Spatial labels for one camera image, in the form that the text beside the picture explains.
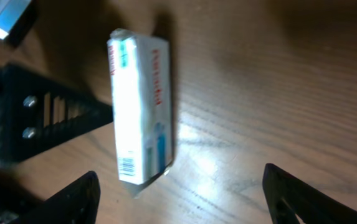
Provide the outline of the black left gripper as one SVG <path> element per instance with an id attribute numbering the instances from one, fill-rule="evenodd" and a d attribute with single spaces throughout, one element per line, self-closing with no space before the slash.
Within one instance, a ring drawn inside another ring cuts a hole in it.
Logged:
<path id="1" fill-rule="evenodd" d="M 5 66 L 2 74 L 0 70 L 0 167 L 112 121 L 112 107 L 92 95 L 17 65 Z"/>

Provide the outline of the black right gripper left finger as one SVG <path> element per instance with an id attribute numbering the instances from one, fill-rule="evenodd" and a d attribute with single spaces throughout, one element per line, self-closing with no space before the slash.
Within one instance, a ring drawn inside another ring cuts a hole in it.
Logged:
<path id="1" fill-rule="evenodd" d="M 100 203 L 100 183 L 96 172 L 89 171 L 16 223 L 94 224 Z"/>

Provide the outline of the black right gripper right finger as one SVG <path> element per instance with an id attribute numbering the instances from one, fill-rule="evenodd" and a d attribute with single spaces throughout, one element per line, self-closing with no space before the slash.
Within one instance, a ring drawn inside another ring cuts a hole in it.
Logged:
<path id="1" fill-rule="evenodd" d="M 357 211 L 321 193 L 275 164 L 265 165 L 262 187 L 273 224 L 357 223 Z"/>

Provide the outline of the white green carton box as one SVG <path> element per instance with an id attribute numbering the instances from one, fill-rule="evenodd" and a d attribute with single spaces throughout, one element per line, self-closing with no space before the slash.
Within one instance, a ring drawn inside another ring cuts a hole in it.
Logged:
<path id="1" fill-rule="evenodd" d="M 170 47 L 126 29 L 107 47 L 118 178 L 137 197 L 174 159 Z"/>

